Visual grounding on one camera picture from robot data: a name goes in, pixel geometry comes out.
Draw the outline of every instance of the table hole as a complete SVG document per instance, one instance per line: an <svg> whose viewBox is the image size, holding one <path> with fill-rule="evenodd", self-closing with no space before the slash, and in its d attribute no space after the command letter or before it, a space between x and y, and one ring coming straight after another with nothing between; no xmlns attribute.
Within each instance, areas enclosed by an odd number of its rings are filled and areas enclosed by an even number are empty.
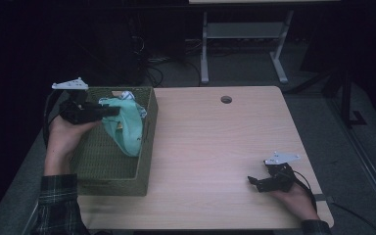
<svg viewBox="0 0 376 235"><path fill-rule="evenodd" d="M222 96L221 102L224 104L230 104L233 101L233 99L229 96Z"/></svg>

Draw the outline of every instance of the flannel shirt cuff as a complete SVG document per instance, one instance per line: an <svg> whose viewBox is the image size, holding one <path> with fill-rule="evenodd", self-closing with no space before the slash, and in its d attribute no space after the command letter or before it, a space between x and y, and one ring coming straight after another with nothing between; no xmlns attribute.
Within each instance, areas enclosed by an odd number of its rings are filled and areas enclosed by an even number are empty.
<svg viewBox="0 0 376 235"><path fill-rule="evenodd" d="M40 205L49 206L76 199L76 174L42 176L41 193L38 198Z"/></svg>

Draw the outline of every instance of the green basket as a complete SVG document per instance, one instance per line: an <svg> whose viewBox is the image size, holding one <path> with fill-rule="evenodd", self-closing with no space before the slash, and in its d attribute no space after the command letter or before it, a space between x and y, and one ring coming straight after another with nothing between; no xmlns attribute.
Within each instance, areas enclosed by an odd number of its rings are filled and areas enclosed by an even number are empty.
<svg viewBox="0 0 376 235"><path fill-rule="evenodd" d="M83 136L71 161L77 174L78 194L104 196L145 196L148 190L158 103L152 87L90 87L87 101L114 97L114 91L131 91L146 109L139 157L125 155L99 125Z"/></svg>

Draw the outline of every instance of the wrist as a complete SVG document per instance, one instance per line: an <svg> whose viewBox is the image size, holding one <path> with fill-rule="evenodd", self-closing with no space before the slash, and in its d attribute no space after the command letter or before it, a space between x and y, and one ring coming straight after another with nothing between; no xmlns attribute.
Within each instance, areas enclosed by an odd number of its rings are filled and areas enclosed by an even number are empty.
<svg viewBox="0 0 376 235"><path fill-rule="evenodd" d="M316 211L314 211L314 212L309 212L309 213L301 214L300 219L301 219L301 221L305 221L305 220L320 220L320 217L316 213Z"/></svg>
<svg viewBox="0 0 376 235"><path fill-rule="evenodd" d="M45 158L44 175L70 174L70 157L47 155Z"/></svg>

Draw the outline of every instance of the person's left hand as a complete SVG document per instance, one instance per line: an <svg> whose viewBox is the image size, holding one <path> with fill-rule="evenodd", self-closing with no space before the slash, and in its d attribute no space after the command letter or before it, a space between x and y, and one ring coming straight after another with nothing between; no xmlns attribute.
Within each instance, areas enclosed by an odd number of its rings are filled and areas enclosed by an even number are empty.
<svg viewBox="0 0 376 235"><path fill-rule="evenodd" d="M74 125L60 116L55 117L50 125L44 175L70 173L72 154L81 136L100 123L100 121L95 121Z"/></svg>

